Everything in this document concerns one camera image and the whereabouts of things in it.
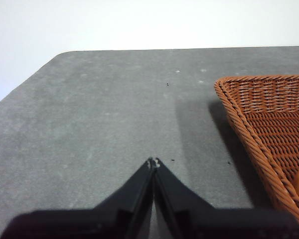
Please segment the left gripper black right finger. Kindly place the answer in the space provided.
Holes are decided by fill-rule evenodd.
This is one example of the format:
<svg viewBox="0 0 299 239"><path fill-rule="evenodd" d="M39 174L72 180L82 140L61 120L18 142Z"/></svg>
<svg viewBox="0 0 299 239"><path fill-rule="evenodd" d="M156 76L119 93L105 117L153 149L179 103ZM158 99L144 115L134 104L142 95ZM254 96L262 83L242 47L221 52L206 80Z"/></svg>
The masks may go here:
<svg viewBox="0 0 299 239"><path fill-rule="evenodd" d="M217 209L153 160L154 201L164 239L299 239L299 223L272 209Z"/></svg>

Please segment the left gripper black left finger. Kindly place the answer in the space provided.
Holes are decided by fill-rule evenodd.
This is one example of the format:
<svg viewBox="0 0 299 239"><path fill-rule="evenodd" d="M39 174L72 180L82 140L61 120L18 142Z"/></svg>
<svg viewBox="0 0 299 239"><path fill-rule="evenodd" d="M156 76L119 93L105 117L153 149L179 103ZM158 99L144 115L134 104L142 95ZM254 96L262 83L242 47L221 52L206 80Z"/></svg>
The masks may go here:
<svg viewBox="0 0 299 239"><path fill-rule="evenodd" d="M92 209L42 210L14 217L2 239L138 239L149 236L153 159Z"/></svg>

